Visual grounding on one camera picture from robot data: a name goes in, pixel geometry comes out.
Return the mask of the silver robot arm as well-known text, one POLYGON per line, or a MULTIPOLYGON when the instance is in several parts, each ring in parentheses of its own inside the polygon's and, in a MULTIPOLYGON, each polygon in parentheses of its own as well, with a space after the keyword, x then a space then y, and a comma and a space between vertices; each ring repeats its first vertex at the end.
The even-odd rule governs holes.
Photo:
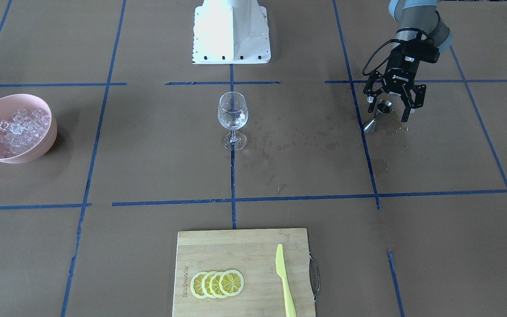
POLYGON ((427 85, 415 84, 421 62, 435 64, 442 52, 452 45, 453 35, 438 10, 437 0, 391 0, 389 14, 398 23, 393 39, 386 41, 371 55, 364 70, 374 56, 391 44, 389 56, 370 72, 364 94, 369 104, 368 113, 378 109, 378 96, 388 94, 402 100, 401 122, 407 122, 412 111, 425 103, 427 85))

